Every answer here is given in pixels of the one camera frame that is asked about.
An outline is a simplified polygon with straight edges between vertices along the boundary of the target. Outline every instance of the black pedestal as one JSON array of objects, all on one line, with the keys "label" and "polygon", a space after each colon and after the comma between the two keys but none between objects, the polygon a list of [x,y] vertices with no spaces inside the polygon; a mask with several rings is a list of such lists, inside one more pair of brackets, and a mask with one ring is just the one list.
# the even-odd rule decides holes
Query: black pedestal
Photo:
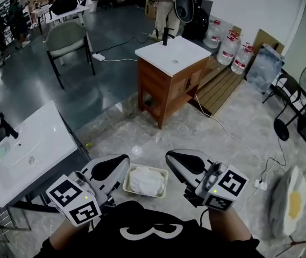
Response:
[{"label": "black pedestal", "polygon": [[288,127],[284,124],[283,121],[276,119],[275,122],[273,122],[273,127],[275,128],[277,136],[281,140],[287,141],[289,139]]}]

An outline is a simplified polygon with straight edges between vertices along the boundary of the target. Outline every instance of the white eye graphic on shirt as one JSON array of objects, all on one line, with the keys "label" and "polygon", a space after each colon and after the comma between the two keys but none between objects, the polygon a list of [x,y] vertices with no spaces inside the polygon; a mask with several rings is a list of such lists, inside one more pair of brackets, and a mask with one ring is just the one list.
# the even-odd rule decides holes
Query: white eye graphic on shirt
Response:
[{"label": "white eye graphic on shirt", "polygon": [[183,226],[182,225],[172,225],[171,226],[175,226],[176,229],[175,231],[171,232],[171,233],[167,233],[167,232],[163,232],[160,230],[156,230],[154,227],[152,227],[150,230],[142,233],[142,234],[130,234],[127,230],[129,229],[129,227],[122,227],[119,232],[120,234],[129,241],[138,241],[138,240],[142,240],[144,238],[147,238],[148,236],[152,235],[152,234],[156,234],[157,236],[159,236],[160,238],[163,239],[173,239],[175,237],[177,237],[183,230]]}]

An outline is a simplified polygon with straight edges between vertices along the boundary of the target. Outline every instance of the dark green floor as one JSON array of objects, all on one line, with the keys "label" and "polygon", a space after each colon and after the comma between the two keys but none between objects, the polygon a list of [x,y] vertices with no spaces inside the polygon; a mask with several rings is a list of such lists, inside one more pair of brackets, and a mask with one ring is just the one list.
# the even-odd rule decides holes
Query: dark green floor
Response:
[{"label": "dark green floor", "polygon": [[[99,9],[83,16],[94,51],[104,49],[136,36],[144,41],[154,27],[154,20],[136,6]],[[46,34],[48,25],[43,26]],[[134,61],[99,62],[93,59],[92,75],[84,50],[64,56],[65,65],[56,60],[65,89],[62,90],[42,45],[37,28],[32,42],[16,51],[0,69],[0,112],[16,126],[41,106],[54,100],[72,130],[76,131],[107,108],[137,91],[137,63]],[[137,59],[134,51],[153,43],[132,40],[126,45],[102,52],[107,60]]]}]

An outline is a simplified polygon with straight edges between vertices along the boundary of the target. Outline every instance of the black cable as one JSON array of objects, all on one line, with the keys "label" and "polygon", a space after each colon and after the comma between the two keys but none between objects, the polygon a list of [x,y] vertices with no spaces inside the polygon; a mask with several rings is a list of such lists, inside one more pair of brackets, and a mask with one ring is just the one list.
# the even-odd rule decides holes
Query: black cable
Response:
[{"label": "black cable", "polygon": [[108,51],[108,50],[110,50],[110,49],[116,48],[116,47],[121,46],[121,45],[124,45],[124,44],[127,44],[127,43],[129,43],[132,39],[136,39],[136,41],[137,41],[138,43],[144,44],[145,42],[148,41],[149,37],[148,37],[145,41],[143,41],[143,42],[141,42],[140,40],[138,40],[136,37],[132,37],[132,38],[130,38],[128,41],[123,42],[123,43],[121,43],[121,44],[114,45],[114,46],[112,46],[112,47],[110,47],[110,48],[101,49],[100,51],[97,51],[96,54],[98,54],[98,53],[100,53],[100,52],[103,52],[103,51]]},{"label": "black cable", "polygon": [[268,161],[269,159],[272,159],[274,161],[276,161],[280,166],[286,166],[287,165],[287,161],[286,161],[286,157],[284,155],[284,152],[283,152],[283,149],[282,149],[282,146],[281,146],[281,142],[280,142],[280,138],[278,138],[278,144],[281,148],[281,151],[282,151],[282,155],[283,155],[283,159],[284,159],[284,164],[281,164],[278,160],[274,159],[273,157],[268,157],[267,160],[266,160],[266,164],[265,164],[265,169],[264,171],[260,174],[260,182],[262,182],[262,175],[266,172],[267,170],[267,164],[268,164]]},{"label": "black cable", "polygon": [[202,214],[201,214],[201,218],[200,218],[200,227],[203,226],[202,218],[203,218],[204,214],[205,214],[208,210],[209,210],[209,209],[204,210],[204,211],[202,212]]}]

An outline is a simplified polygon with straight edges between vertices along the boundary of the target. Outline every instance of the backpack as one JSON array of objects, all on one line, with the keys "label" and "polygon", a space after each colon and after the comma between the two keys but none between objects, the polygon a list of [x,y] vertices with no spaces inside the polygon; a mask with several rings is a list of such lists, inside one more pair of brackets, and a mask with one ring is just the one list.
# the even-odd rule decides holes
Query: backpack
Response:
[{"label": "backpack", "polygon": [[49,10],[50,12],[52,11],[56,15],[61,15],[68,11],[75,10],[78,1],[81,0],[56,0]]}]

